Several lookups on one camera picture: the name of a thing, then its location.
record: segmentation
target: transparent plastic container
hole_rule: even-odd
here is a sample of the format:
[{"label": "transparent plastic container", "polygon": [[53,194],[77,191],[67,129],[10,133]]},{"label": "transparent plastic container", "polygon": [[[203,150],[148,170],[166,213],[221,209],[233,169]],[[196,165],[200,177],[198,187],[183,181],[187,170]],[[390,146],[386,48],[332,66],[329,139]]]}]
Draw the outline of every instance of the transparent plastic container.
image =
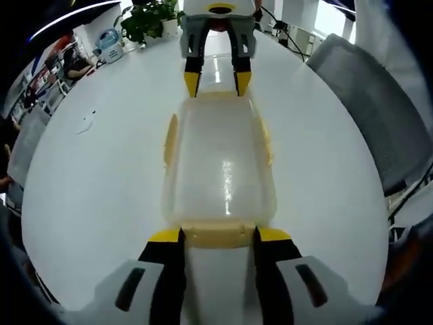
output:
[{"label": "transparent plastic container", "polygon": [[166,219],[268,222],[276,209],[269,142],[248,96],[212,92],[185,100],[164,151]]}]

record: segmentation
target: office desk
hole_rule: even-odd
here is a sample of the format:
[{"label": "office desk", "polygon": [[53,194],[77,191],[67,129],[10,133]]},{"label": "office desk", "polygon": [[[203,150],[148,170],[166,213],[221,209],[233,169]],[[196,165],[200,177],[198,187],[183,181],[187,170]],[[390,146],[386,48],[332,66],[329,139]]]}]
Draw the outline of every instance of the office desk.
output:
[{"label": "office desk", "polygon": [[[385,272],[388,226],[368,147],[308,66],[268,37],[256,37],[250,93],[275,155],[271,225],[290,233],[303,255],[340,274],[360,302],[373,304]],[[227,53],[227,38],[209,38],[200,91],[234,86]],[[88,304],[100,281],[137,259],[147,239],[167,227],[163,145],[170,118],[187,97],[184,63],[178,41],[130,53],[81,80],[41,138],[26,180],[23,238],[40,277],[67,309]],[[77,135],[93,110],[93,125]],[[203,285],[216,290],[216,278],[206,281],[205,260],[214,254],[198,255]],[[232,276],[225,288],[242,281],[235,270]],[[220,306],[235,305],[238,296],[225,294]]]}]

